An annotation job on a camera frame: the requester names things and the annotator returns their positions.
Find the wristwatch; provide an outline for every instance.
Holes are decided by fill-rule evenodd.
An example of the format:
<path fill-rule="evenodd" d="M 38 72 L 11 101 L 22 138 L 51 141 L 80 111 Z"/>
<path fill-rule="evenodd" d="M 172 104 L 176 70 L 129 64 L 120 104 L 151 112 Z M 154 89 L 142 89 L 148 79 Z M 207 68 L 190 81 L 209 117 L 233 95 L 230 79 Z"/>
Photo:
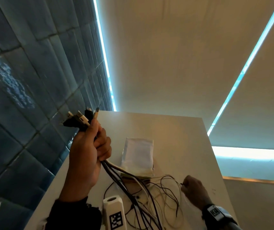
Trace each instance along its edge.
<path fill-rule="evenodd" d="M 230 222 L 238 225 L 227 210 L 214 204 L 204 206 L 202 210 L 202 219 L 205 221 L 208 230 L 223 228 Z"/>

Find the white table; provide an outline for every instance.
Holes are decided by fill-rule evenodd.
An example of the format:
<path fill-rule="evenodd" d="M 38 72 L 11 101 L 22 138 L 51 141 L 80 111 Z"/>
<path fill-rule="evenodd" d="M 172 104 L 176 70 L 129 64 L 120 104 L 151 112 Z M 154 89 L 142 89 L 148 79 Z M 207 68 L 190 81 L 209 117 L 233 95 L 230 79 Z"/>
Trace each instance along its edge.
<path fill-rule="evenodd" d="M 126 137 L 153 139 L 155 175 L 171 174 L 178 182 L 188 174 L 200 179 L 212 201 L 227 209 L 236 219 L 201 118 L 100 111 L 98 120 L 112 139 L 112 163 L 120 165 Z M 69 157 L 36 208 L 26 230 L 36 229 L 38 222 L 49 215 L 61 192 L 68 166 Z M 90 191 L 89 203 L 101 207 L 104 192 L 111 182 L 102 167 L 99 180 Z M 120 192 L 113 185 L 107 197 L 115 193 Z M 185 200 L 181 206 L 185 215 L 181 229 L 203 229 L 201 212 Z"/>

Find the hand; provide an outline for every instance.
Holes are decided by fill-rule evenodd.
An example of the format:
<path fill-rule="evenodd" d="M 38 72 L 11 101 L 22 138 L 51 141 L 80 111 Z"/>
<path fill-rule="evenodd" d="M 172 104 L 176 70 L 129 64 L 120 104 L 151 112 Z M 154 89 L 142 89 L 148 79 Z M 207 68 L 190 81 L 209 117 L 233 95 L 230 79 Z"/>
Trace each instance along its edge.
<path fill-rule="evenodd" d="M 85 132 L 78 132 L 69 154 L 69 169 L 59 200 L 66 202 L 85 198 L 97 183 L 101 161 L 112 153 L 111 139 L 96 119 Z"/>
<path fill-rule="evenodd" d="M 188 175 L 183 181 L 181 191 L 186 195 L 189 201 L 201 211 L 205 205 L 212 204 L 210 197 L 202 185 L 202 182 Z"/>

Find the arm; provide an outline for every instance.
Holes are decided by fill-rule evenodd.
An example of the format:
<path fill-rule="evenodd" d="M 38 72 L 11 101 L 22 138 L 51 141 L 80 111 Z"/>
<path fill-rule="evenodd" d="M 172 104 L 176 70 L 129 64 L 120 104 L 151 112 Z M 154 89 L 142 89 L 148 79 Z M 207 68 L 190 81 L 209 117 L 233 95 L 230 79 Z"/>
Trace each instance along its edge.
<path fill-rule="evenodd" d="M 181 191 L 189 201 L 201 211 L 203 211 L 205 206 L 213 204 L 202 182 L 190 175 L 184 179 Z M 220 230 L 241 230 L 241 228 L 235 223 L 228 223 L 220 228 Z"/>
<path fill-rule="evenodd" d="M 100 229 L 101 212 L 86 202 L 99 178 L 101 161 L 111 156 L 110 143 L 96 119 L 85 132 L 80 131 L 74 137 L 66 181 L 47 218 L 46 230 Z"/>

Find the bright light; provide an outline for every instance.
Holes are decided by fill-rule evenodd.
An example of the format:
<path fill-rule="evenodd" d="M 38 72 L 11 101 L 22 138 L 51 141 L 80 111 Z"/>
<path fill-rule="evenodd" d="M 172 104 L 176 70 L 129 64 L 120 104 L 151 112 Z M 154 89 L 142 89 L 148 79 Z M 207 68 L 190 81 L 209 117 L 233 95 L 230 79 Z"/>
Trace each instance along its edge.
<path fill-rule="evenodd" d="M 247 62 L 246 62 L 246 64 L 245 64 L 245 66 L 243 67 L 241 73 L 239 74 L 239 76 L 238 76 L 238 78 L 237 78 L 237 80 L 236 80 L 236 82 L 235 82 L 233 88 L 231 89 L 229 95 L 227 96 L 227 99 L 226 99 L 225 102 L 223 103 L 223 105 L 222 105 L 221 109 L 219 110 L 219 112 L 218 112 L 216 118 L 214 119 L 214 121 L 213 121 L 211 127 L 209 128 L 209 130 L 208 130 L 208 132 L 207 132 L 207 135 L 208 135 L 208 136 L 209 136 L 210 133 L 212 132 L 214 126 L 217 124 L 217 122 L 218 122 L 220 116 L 222 115 L 224 109 L 226 108 L 227 104 L 228 104 L 229 101 L 231 100 L 231 98 L 232 98 L 234 92 L 236 91 L 236 89 L 237 89 L 238 85 L 240 84 L 240 82 L 241 82 L 243 76 L 245 75 L 246 71 L 248 70 L 248 68 L 249 68 L 249 66 L 250 66 L 250 64 L 251 64 L 251 62 L 253 61 L 253 59 L 254 59 L 256 53 L 258 52 L 259 48 L 261 47 L 262 43 L 264 42 L 264 40 L 265 40 L 265 38 L 266 38 L 268 32 L 270 31 L 270 29 L 271 29 L 273 23 L 274 23 L 274 12 L 273 12 L 273 15 L 271 16 L 271 18 L 270 18 L 270 20 L 269 20 L 267 26 L 265 27 L 265 30 L 263 31 L 261 37 L 259 38 L 258 42 L 256 43 L 256 45 L 255 45 L 255 47 L 254 47 L 254 49 L 253 49 L 253 51 L 252 51 L 250 57 L 248 58 L 248 60 L 247 60 Z"/>
<path fill-rule="evenodd" d="M 274 159 L 273 149 L 259 148 L 234 148 L 234 147 L 216 147 L 213 146 L 216 157 L 227 158 L 246 158 L 246 159 Z"/>
<path fill-rule="evenodd" d="M 112 105 L 114 107 L 114 111 L 117 111 L 116 103 L 115 103 L 115 99 L 114 99 L 114 94 L 112 92 L 112 82 L 111 82 L 110 76 L 109 76 L 109 69 L 108 69 L 108 64 L 107 64 L 107 59 L 106 59 L 106 52 L 105 52 L 105 46 L 104 46 L 104 41 L 103 41 L 103 35 L 102 35 L 102 29 L 101 29 L 101 23 L 100 23 L 100 18 L 99 18 L 98 7 L 97 7 L 97 4 L 96 4 L 96 0 L 93 0 L 93 2 L 94 2 L 94 8 L 96 10 L 96 19 L 98 21 L 98 26 L 99 26 L 99 32 L 100 32 L 102 50 L 103 50 L 103 55 L 104 55 L 104 61 L 105 61 L 105 66 L 106 66 L 107 77 L 108 77 L 108 83 L 109 83 L 109 88 L 110 88 L 110 94 L 111 94 L 111 97 L 112 97 Z"/>

